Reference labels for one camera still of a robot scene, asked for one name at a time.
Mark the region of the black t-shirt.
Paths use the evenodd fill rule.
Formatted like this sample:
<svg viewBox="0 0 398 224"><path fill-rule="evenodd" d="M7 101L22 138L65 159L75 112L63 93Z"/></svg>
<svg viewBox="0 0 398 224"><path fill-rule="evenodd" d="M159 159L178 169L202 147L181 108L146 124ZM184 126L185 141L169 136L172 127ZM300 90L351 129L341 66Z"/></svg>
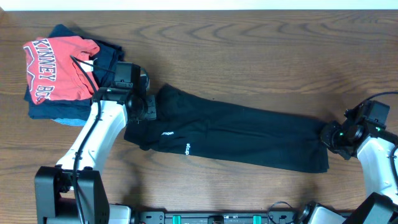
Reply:
<svg viewBox="0 0 398 224"><path fill-rule="evenodd" d="M206 100L170 85L155 96L157 117L130 122L124 139L142 150L323 173L325 122Z"/></svg>

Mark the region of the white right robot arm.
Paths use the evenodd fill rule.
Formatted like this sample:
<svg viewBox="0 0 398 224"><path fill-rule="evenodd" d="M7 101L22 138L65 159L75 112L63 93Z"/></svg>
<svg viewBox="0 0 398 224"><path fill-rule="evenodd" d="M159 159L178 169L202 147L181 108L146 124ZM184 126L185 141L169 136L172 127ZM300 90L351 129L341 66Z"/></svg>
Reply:
<svg viewBox="0 0 398 224"><path fill-rule="evenodd" d="M319 203L305 206L294 223L397 223L397 135L378 120L343 125L328 145L339 154L359 160L366 199L349 215Z"/></svg>

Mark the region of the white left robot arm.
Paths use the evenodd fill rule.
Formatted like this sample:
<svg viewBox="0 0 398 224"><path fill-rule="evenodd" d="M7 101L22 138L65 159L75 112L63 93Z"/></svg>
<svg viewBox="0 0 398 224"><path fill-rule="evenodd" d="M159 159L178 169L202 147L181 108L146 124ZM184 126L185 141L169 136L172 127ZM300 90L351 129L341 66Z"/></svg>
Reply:
<svg viewBox="0 0 398 224"><path fill-rule="evenodd" d="M34 177L38 223L134 223L129 206L108 202L101 176L125 126L155 117L153 95L100 88L71 148L55 166L40 167Z"/></svg>

